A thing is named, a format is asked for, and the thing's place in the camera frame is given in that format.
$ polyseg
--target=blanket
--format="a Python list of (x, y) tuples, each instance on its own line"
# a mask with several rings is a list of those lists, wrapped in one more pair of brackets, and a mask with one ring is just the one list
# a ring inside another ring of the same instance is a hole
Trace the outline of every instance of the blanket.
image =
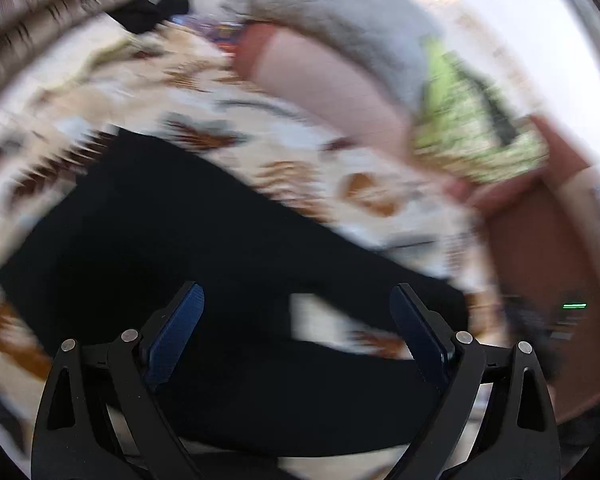
[[(468, 298), (474, 335), (504, 342), (495, 276), (469, 209), (371, 149), (334, 148), (341, 133), (238, 77), (220, 50), (189, 29), (168, 24), (122, 43), (80, 80), (36, 94), (21, 111), (14, 127), (22, 148), (0, 163), (0, 263), (97, 160), (113, 124), (198, 153), (355, 243), (448, 278)], [(296, 298), (294, 320), (298, 339), (410, 357), (397, 336), (311, 295)], [(27, 428), (26, 449), (49, 365), (0, 295), (0, 395)]]

